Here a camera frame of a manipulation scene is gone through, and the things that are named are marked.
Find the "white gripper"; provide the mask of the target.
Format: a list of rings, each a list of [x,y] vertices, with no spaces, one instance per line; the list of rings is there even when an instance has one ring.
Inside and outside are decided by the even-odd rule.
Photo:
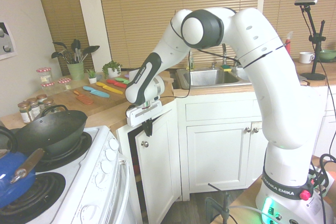
[[[126,110],[127,124],[135,127],[143,123],[143,130],[146,136],[149,137],[153,132],[153,121],[151,118],[162,111],[162,103],[160,100],[154,101],[149,107],[142,108],[136,106],[135,108]]]

